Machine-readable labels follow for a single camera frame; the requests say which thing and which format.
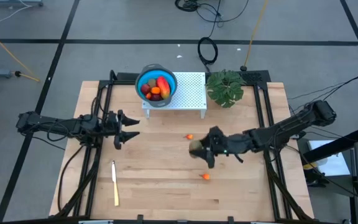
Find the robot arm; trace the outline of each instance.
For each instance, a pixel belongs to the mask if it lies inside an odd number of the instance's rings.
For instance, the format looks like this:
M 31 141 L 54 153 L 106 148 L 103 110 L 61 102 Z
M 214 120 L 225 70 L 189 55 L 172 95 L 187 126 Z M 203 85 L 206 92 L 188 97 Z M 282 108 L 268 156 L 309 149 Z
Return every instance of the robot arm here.
M 88 146 L 95 142 L 96 137 L 114 136 L 114 147 L 121 149 L 121 143 L 139 134 L 139 132 L 122 131 L 122 125 L 130 126 L 138 123 L 139 121 L 127 118 L 122 110 L 117 114 L 110 111 L 105 120 L 92 114 L 81 115 L 75 119 L 57 119 L 30 111 L 19 115 L 16 128 L 22 134 L 45 131 L 68 138 L 77 138 L 81 145 Z
M 238 154 L 260 152 L 266 149 L 281 149 L 290 137 L 311 125 L 326 126 L 332 124 L 336 113 L 326 101 L 307 104 L 299 113 L 268 128 L 243 131 L 242 134 L 225 136 L 217 127 L 209 130 L 207 136 L 200 140 L 202 147 L 190 150 L 191 156 L 200 157 L 214 167 L 214 157 L 219 154 L 233 154 L 242 162 Z

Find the butter knife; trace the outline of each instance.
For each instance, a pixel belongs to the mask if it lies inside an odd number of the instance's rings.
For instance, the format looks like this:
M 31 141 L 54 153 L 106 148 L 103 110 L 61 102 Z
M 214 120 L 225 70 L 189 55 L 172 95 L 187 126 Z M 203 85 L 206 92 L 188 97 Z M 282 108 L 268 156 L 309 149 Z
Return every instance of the butter knife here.
M 111 178 L 114 183 L 114 205 L 119 205 L 118 188 L 117 188 L 117 174 L 116 174 L 116 163 L 113 161 L 111 164 Z

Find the wooden tabletop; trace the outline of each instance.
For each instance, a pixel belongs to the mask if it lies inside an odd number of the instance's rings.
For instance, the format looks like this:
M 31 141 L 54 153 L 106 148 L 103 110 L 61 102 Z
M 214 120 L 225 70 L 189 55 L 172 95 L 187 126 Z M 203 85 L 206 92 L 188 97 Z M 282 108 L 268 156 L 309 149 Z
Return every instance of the wooden tabletop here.
M 98 82 L 83 82 L 75 118 L 90 112 L 97 86 Z M 140 120 L 138 125 L 123 127 L 125 131 L 140 131 L 140 135 L 122 145 L 120 151 L 114 148 L 114 138 L 104 140 L 91 218 L 133 220 L 143 214 L 146 220 L 224 221 L 233 216 L 235 221 L 274 221 L 262 153 L 240 155 L 243 164 L 234 156 L 219 156 L 215 168 L 208 169 L 204 160 L 189 156 L 189 141 L 184 138 L 193 134 L 195 139 L 201 139 L 215 125 L 226 135 L 258 128 L 253 89 L 248 86 L 243 89 L 243 98 L 229 109 L 221 108 L 208 98 L 205 119 L 200 119 L 199 111 L 161 110 L 151 111 L 150 119 L 146 119 L 134 86 L 113 86 L 110 110 L 117 112 L 121 109 L 129 118 Z M 268 92 L 274 121 L 289 117 L 283 83 L 268 83 Z M 268 124 L 263 93 L 260 95 L 265 124 Z M 290 141 L 289 145 L 296 147 L 296 142 Z M 78 148 L 76 139 L 68 140 L 62 168 Z M 62 206 L 78 186 L 84 152 L 83 149 L 71 161 L 65 172 Z M 313 217 L 299 155 L 286 148 L 281 155 L 288 191 L 306 214 Z M 118 207 L 114 206 L 112 161 L 117 169 Z M 210 180 L 199 176 L 205 173 L 210 174 Z M 51 215 L 58 212 L 57 189 Z M 85 213 L 87 196 L 86 190 L 80 214 Z M 280 213 L 284 217 L 281 195 L 278 197 Z

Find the white pegboard platform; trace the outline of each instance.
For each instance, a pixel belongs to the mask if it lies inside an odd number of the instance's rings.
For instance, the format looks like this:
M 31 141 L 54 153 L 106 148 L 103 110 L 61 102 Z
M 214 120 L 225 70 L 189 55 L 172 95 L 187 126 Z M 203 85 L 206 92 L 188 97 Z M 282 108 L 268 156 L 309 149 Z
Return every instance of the white pegboard platform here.
M 178 86 L 171 102 L 167 106 L 155 108 L 143 101 L 142 109 L 149 118 L 150 110 L 200 110 L 204 118 L 206 105 L 206 88 L 204 72 L 174 72 Z

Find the potted plant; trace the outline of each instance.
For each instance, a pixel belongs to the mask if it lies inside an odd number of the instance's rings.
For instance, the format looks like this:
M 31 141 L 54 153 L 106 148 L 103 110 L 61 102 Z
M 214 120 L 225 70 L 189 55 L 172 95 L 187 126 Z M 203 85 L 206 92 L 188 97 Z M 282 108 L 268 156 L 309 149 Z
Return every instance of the potted plant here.
M 206 83 L 208 96 L 223 108 L 230 108 L 242 99 L 244 91 L 241 85 L 246 84 L 242 77 L 234 71 L 214 72 Z

